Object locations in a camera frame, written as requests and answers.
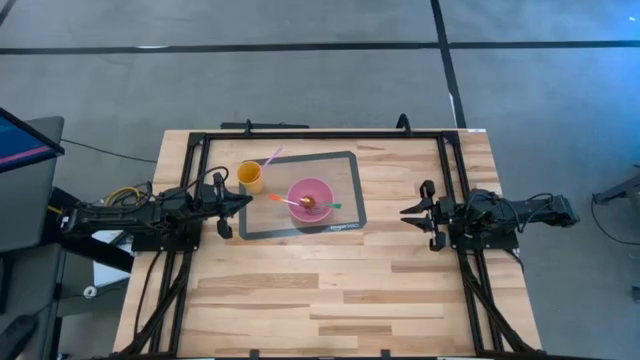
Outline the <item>black floor stand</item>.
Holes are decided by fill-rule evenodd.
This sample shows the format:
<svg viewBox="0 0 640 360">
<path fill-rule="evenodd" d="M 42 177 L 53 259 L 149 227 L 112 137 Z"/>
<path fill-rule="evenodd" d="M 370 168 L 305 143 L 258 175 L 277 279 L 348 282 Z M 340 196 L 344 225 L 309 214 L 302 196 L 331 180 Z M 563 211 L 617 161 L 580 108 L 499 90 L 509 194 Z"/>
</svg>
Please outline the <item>black floor stand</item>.
<svg viewBox="0 0 640 360">
<path fill-rule="evenodd" d="M 640 165 L 638 173 L 613 187 L 595 193 L 593 198 L 596 204 L 608 204 L 612 200 L 626 198 L 635 207 L 640 207 Z"/>
</svg>

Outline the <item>translucent black-edged baking mat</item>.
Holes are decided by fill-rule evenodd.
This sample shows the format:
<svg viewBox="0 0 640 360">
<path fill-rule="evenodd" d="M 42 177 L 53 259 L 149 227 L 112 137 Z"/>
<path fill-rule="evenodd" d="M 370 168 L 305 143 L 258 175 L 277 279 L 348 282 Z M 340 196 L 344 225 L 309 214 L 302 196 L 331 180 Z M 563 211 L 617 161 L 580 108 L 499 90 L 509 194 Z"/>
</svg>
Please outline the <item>translucent black-edged baking mat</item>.
<svg viewBox="0 0 640 360">
<path fill-rule="evenodd" d="M 350 151 L 285 156 L 274 159 L 264 172 L 263 190 L 239 212 L 239 234 L 245 240 L 339 232 L 361 229 L 367 223 L 356 155 Z M 286 198 L 289 188 L 303 178 L 319 178 L 333 191 L 332 203 L 341 203 L 318 223 L 303 223 L 288 205 L 271 200 Z"/>
</svg>

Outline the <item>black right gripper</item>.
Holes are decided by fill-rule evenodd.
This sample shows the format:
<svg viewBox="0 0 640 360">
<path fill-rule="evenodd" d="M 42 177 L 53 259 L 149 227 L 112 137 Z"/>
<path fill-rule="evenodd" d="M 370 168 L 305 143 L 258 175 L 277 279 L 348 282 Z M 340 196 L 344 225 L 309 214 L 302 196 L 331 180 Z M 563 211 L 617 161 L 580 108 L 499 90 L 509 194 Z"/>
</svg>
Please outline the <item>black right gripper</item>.
<svg viewBox="0 0 640 360">
<path fill-rule="evenodd" d="M 429 249 L 438 252 L 447 246 L 447 235 L 439 229 L 439 226 L 450 225 L 455 215 L 455 201 L 451 197 L 439 197 L 434 199 L 435 184 L 431 180 L 425 180 L 420 186 L 421 200 L 417 205 L 401 210 L 401 214 L 420 214 L 425 212 L 423 218 L 402 217 L 401 221 L 413 225 L 423 232 L 432 234 L 429 240 Z"/>
</svg>

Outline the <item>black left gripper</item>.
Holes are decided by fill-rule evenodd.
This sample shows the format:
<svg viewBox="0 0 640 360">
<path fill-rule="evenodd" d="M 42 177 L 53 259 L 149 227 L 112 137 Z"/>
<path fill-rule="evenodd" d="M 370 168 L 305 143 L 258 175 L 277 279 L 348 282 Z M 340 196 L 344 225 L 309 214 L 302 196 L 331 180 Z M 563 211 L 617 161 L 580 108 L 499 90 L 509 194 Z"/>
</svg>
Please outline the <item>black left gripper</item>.
<svg viewBox="0 0 640 360">
<path fill-rule="evenodd" d="M 213 183 L 203 184 L 199 193 L 199 212 L 202 218 L 217 217 L 216 229 L 223 239 L 231 239 L 232 228 L 227 218 L 229 213 L 237 213 L 246 207 L 252 200 L 251 195 L 228 193 L 228 211 L 226 209 L 226 188 L 224 177 L 219 172 L 213 173 Z"/>
</svg>

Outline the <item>black aluminium table frame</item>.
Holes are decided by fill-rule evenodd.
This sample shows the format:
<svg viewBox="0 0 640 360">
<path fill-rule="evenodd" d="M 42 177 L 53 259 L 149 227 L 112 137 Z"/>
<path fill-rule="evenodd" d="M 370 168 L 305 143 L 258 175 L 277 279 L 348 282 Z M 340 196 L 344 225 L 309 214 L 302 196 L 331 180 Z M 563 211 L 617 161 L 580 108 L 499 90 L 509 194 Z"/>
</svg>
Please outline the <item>black aluminium table frame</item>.
<svg viewBox="0 0 640 360">
<path fill-rule="evenodd" d="M 432 252 L 429 238 L 400 213 L 424 180 L 438 195 L 464 187 L 501 188 L 488 136 L 459 132 L 460 149 L 377 129 L 219 130 L 197 158 L 235 171 L 246 160 L 348 151 L 354 154 L 367 217 L 360 230 L 271 240 L 222 239 L 206 222 L 192 256 L 183 308 L 170 307 L 161 350 L 181 357 L 467 356 L 473 328 L 491 345 L 484 310 L 466 307 L 453 250 Z"/>
</svg>

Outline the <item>white box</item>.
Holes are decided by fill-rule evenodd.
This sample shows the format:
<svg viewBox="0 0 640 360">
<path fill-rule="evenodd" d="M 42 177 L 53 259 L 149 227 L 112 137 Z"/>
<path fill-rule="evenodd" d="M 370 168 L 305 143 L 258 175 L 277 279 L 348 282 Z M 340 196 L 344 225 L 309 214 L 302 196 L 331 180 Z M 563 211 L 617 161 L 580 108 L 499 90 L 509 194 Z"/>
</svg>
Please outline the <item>white box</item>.
<svg viewBox="0 0 640 360">
<path fill-rule="evenodd" d="M 114 245 L 124 250 L 129 255 L 133 254 L 131 250 L 132 237 L 126 235 L 121 230 L 103 230 L 95 232 L 92 237 L 103 243 Z M 128 280 L 130 273 L 107 265 L 93 262 L 93 284 L 95 287 L 104 287 L 122 280 Z"/>
</svg>

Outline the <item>pink translucent straw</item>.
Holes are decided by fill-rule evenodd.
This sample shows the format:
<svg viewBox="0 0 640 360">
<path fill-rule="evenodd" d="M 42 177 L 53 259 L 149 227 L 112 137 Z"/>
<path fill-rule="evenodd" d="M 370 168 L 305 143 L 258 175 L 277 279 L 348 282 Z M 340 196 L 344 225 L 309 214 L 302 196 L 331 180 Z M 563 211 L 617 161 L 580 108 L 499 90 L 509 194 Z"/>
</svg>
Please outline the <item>pink translucent straw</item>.
<svg viewBox="0 0 640 360">
<path fill-rule="evenodd" d="M 262 167 L 266 168 L 268 165 L 270 165 L 270 163 L 276 159 L 279 154 L 284 150 L 285 146 L 281 145 L 280 147 L 277 148 L 277 150 L 263 163 Z"/>
</svg>

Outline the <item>pink plastic bowl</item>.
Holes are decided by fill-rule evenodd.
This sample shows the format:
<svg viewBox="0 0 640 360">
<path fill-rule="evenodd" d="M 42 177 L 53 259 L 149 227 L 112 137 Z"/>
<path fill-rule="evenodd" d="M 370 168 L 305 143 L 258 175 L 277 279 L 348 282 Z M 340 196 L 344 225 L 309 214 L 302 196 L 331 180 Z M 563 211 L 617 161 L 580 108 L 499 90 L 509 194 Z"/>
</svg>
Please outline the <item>pink plastic bowl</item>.
<svg viewBox="0 0 640 360">
<path fill-rule="evenodd" d="M 288 190 L 286 199 L 290 215 L 303 223 L 318 223 L 332 211 L 334 194 L 330 186 L 319 178 L 303 178 Z"/>
</svg>

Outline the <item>computer monitor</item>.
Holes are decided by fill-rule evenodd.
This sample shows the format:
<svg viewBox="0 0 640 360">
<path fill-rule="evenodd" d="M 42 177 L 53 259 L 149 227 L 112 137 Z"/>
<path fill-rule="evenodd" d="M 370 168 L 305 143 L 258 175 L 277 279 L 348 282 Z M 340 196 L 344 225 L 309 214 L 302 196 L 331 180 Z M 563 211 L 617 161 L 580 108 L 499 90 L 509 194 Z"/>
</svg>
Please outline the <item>computer monitor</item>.
<svg viewBox="0 0 640 360">
<path fill-rule="evenodd" d="M 0 173 L 64 154 L 59 143 L 0 107 Z"/>
</svg>

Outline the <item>gold spoon orange handle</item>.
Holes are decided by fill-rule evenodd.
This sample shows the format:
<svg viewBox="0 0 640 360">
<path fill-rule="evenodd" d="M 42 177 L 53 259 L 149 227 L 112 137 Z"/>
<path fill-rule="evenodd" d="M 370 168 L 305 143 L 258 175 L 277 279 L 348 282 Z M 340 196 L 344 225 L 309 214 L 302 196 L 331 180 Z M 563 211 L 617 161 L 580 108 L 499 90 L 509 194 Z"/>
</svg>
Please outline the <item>gold spoon orange handle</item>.
<svg viewBox="0 0 640 360">
<path fill-rule="evenodd" d="M 299 206 L 307 209 L 311 209 L 315 206 L 316 202 L 311 197 L 303 197 L 297 201 L 289 200 L 279 195 L 270 194 L 269 198 L 274 201 L 283 202 L 289 205 Z"/>
</svg>

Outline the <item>yellow plastic cup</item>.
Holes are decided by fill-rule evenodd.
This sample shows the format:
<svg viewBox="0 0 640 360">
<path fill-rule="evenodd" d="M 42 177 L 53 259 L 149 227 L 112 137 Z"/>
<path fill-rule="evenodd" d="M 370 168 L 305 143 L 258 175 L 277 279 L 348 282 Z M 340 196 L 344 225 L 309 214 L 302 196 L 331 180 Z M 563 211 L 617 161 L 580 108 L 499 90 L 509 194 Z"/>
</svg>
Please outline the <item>yellow plastic cup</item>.
<svg viewBox="0 0 640 360">
<path fill-rule="evenodd" d="M 263 190 L 262 167 L 255 161 L 245 161 L 240 164 L 236 172 L 238 181 L 251 194 L 258 194 Z"/>
</svg>

